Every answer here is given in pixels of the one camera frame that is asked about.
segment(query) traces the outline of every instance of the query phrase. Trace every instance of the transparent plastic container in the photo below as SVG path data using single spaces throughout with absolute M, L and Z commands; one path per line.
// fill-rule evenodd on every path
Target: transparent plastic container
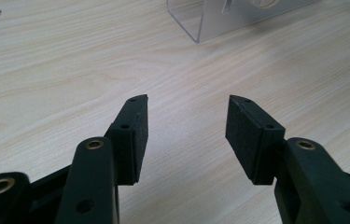
M 197 43 L 318 0 L 167 0 L 168 10 Z

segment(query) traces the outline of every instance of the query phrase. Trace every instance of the clear acrylic box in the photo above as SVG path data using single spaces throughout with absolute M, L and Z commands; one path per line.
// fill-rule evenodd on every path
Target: clear acrylic box
M 167 0 L 168 10 L 197 43 L 318 0 Z

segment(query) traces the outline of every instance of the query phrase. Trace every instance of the wooden table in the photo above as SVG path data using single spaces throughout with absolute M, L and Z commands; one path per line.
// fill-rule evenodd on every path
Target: wooden table
M 123 224 L 280 223 L 224 138 L 230 94 L 325 146 L 350 173 L 350 0 L 323 0 L 195 44 L 163 0 L 0 1 L 0 173 L 68 165 L 126 99 L 149 96 Z

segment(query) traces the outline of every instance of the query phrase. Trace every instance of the black mechanical part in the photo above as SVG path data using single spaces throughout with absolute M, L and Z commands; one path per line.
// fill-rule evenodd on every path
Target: black mechanical part
M 111 142 L 94 137 L 76 150 L 56 224 L 119 223 Z
M 350 175 L 318 143 L 285 141 L 284 134 L 259 106 L 230 97 L 226 137 L 253 184 L 270 184 L 276 177 L 274 195 L 283 223 L 350 223 Z
M 0 223 L 20 223 L 30 207 L 30 183 L 23 173 L 0 174 Z
M 32 184 L 0 174 L 0 223 L 119 223 L 118 185 L 139 180 L 146 150 L 147 100 L 129 99 L 105 137 L 79 144 L 73 164 Z
M 273 157 L 284 143 L 285 128 L 253 101 L 230 96 L 226 138 L 255 185 L 273 183 Z
M 148 139 L 147 100 L 147 95 L 129 99 L 105 133 L 115 150 L 119 185 L 139 181 Z

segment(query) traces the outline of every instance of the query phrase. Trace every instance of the table surface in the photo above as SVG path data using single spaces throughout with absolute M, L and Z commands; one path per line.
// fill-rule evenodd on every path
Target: table surface
M 280 223 L 224 137 L 230 94 L 254 100 L 350 173 L 350 0 L 323 0 L 195 44 L 164 0 L 0 1 L 0 173 L 71 163 L 126 99 L 148 94 L 140 182 L 121 222 Z

